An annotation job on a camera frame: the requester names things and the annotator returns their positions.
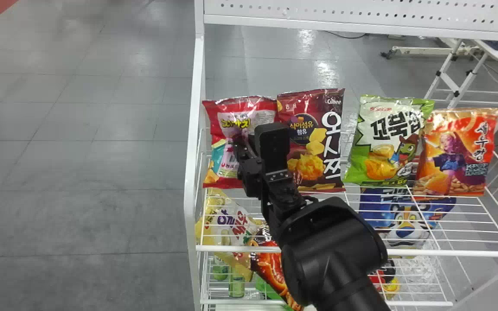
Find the shiny floor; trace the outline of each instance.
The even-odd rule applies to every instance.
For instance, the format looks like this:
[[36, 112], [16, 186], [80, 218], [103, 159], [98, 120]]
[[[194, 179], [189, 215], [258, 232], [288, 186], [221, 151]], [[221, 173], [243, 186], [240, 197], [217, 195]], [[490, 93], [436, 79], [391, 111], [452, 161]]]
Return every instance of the shiny floor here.
[[[192, 309], [193, 39], [189, 0], [19, 0], [0, 15], [0, 311]], [[423, 96], [443, 61], [379, 57], [393, 45], [436, 43], [209, 25], [207, 96], [342, 86], [349, 120], [364, 93]], [[498, 283], [460, 311], [496, 308]]]

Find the chip bag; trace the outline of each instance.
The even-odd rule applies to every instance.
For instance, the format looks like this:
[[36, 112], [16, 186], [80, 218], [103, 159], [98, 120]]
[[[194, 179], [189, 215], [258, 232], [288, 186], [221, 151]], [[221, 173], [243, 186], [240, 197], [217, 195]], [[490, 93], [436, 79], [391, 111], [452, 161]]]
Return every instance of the chip bag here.
[[413, 201], [407, 188], [366, 188], [358, 214], [374, 228], [388, 248], [421, 248], [438, 220], [451, 211], [454, 197]]
[[210, 119], [213, 136], [211, 161], [203, 187], [221, 189], [241, 188], [237, 179], [238, 163], [233, 154], [233, 139], [247, 138], [261, 124], [279, 121], [274, 100], [261, 96], [227, 98], [219, 101], [203, 101]]
[[[208, 190], [205, 201], [205, 218], [195, 224], [196, 242], [203, 245], [244, 246], [249, 243], [263, 222], [247, 216], [247, 211], [220, 189]], [[251, 281], [253, 272], [248, 253], [216, 252], [223, 262], [229, 264], [246, 282]]]
[[340, 135], [345, 89], [278, 95], [278, 115], [289, 126], [287, 165], [300, 191], [343, 191]]
[[484, 195], [497, 116], [497, 108], [434, 110], [425, 125], [414, 195]]
[[421, 130], [434, 102], [418, 98], [360, 99], [344, 182], [372, 186], [404, 186], [412, 171]]
[[[268, 227], [259, 229], [249, 244], [251, 246], [278, 246], [272, 239]], [[303, 310], [303, 306], [293, 300], [285, 284], [280, 253], [251, 253], [251, 270], [265, 280], [290, 308], [294, 311]]]

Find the white pegboard panel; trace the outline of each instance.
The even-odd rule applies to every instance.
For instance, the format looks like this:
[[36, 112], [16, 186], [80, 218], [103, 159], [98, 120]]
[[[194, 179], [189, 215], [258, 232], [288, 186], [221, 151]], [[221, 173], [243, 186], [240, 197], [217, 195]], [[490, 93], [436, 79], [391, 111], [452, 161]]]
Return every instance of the white pegboard panel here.
[[498, 40], [498, 0], [205, 0], [205, 22]]

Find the cartoon character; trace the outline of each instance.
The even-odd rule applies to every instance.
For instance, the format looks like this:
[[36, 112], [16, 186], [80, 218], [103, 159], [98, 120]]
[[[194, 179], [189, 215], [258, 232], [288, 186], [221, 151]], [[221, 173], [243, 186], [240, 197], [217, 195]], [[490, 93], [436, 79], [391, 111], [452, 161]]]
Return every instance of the cartoon character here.
[[391, 247], [417, 248], [429, 237], [428, 225], [425, 223], [415, 204], [394, 204], [395, 219], [386, 232], [385, 239]]
[[436, 167], [439, 167], [439, 170], [444, 173], [442, 177], [444, 179], [443, 182], [445, 182], [445, 187], [439, 187], [440, 190], [437, 192], [446, 189], [445, 193], [439, 194], [448, 194], [455, 175], [458, 175], [457, 178], [460, 177], [460, 175], [463, 175], [462, 173], [457, 173], [459, 171], [464, 171], [466, 162], [475, 162], [475, 160], [470, 151], [466, 149], [466, 146], [457, 133], [442, 133], [439, 136], [439, 142], [439, 149], [443, 150], [443, 153], [436, 157], [428, 158], [428, 161], [433, 162], [433, 164]]
[[390, 160], [394, 164], [398, 163], [399, 167], [404, 167], [409, 161], [415, 158], [418, 135], [412, 134], [408, 138], [401, 135], [399, 136], [399, 142], [401, 144]]

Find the blue snack bag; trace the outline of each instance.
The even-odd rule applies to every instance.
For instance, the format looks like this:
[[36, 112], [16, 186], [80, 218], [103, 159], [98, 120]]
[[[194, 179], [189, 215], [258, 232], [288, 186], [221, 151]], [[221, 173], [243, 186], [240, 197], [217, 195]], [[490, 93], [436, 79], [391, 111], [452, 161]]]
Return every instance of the blue snack bag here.
[[444, 197], [415, 203], [406, 189], [368, 188], [361, 194], [358, 214], [379, 229], [390, 248], [421, 248], [456, 200]]

